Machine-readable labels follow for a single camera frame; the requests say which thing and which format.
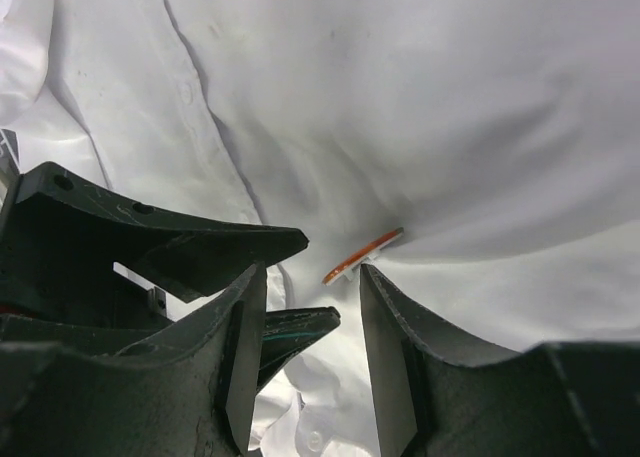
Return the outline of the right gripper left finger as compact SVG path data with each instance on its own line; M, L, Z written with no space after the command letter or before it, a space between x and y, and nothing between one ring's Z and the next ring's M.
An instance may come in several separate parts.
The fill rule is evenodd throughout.
M266 270L157 331L1 319L5 456L243 456Z

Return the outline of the orange round brooch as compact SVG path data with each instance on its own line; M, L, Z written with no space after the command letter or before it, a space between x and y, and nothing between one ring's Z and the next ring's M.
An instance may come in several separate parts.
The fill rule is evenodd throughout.
M352 281L355 276L355 271L361 264L378 258L384 248L399 240L404 233L404 228L398 227L371 241L329 271L323 277L322 284L331 286L340 279Z

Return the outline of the white shirt garment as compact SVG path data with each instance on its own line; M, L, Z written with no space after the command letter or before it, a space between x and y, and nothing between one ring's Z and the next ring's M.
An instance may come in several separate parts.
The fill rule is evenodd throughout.
M266 456L375 456L358 277L483 339L639 337L639 0L1 0L1 125L152 206L295 227L273 309L340 327L258 397Z

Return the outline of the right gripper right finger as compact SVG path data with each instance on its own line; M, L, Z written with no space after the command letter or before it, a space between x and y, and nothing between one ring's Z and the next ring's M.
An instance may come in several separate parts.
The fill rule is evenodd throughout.
M635 456L639 346L480 339L371 265L360 300L384 456Z

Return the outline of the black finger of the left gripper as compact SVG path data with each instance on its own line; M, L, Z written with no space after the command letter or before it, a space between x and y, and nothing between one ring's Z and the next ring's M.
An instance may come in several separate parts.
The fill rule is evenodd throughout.
M296 228L191 216L119 195L46 162L20 175L1 211L1 281L51 296L119 263L185 302L212 295L255 263L308 246Z
M304 350L340 325L334 307L287 309L266 313L256 393Z

